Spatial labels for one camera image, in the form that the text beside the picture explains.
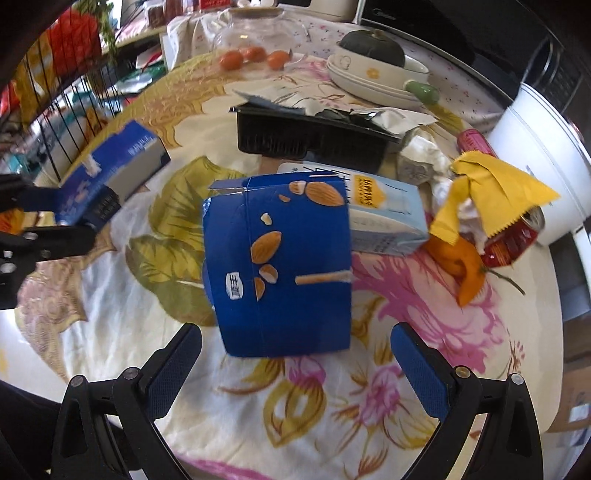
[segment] stacked plates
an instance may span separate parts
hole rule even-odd
[[[418,110],[422,103],[410,92],[357,77],[337,67],[334,55],[326,62],[330,79],[345,92],[381,106]]]

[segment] red soda can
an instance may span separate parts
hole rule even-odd
[[[486,153],[487,155],[492,155],[493,157],[496,157],[495,151],[486,141],[484,135],[482,135],[475,128],[469,128],[468,130],[464,130],[461,134],[457,136],[457,147],[460,149],[460,152],[462,153],[476,150],[482,153]]]
[[[540,207],[533,207],[513,225],[491,238],[484,247],[482,262],[489,268],[512,265],[544,229],[545,219]]]

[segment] dark green pumpkin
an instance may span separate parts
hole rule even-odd
[[[404,50],[382,30],[352,31],[343,37],[339,45],[364,57],[404,68]]]

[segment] green handle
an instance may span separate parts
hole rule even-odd
[[[433,105],[439,101],[439,90],[426,83],[409,80],[404,84],[404,89],[412,93],[425,105]]]

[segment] white bowl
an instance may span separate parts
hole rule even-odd
[[[409,98],[385,93],[383,90],[377,90],[367,84],[357,82],[350,77],[344,76],[338,69],[328,63],[326,66],[329,71],[330,79],[337,84],[338,87],[353,96],[381,106],[390,106],[405,110],[418,110],[421,108],[422,103],[414,96]]]
[[[408,92],[407,90],[398,90],[396,88],[388,87],[385,85],[380,85],[379,83],[375,83],[375,82],[372,82],[371,80],[366,80],[364,78],[357,77],[357,76],[353,75],[351,72],[347,72],[343,69],[340,69],[338,67],[338,65],[335,63],[335,56],[334,55],[331,55],[328,58],[326,64],[327,64],[327,68],[332,68],[333,70],[336,70],[341,76],[343,76],[353,82],[362,83],[369,88],[378,90],[382,93],[386,93],[387,95],[407,98],[410,100],[417,99],[411,92]]]
[[[404,88],[404,83],[414,80],[419,83],[429,83],[429,69],[418,60],[405,55],[404,68],[389,63],[370,59],[358,53],[346,50],[337,44],[334,63],[346,72],[356,77],[370,80],[383,86]]]

